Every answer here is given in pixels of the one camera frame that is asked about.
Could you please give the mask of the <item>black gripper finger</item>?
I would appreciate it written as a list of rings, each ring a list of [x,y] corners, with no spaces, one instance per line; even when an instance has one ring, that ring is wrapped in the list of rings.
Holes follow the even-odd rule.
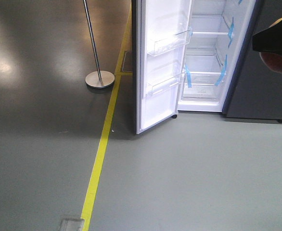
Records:
[[[282,56],[282,20],[253,35],[254,51],[274,53]]]

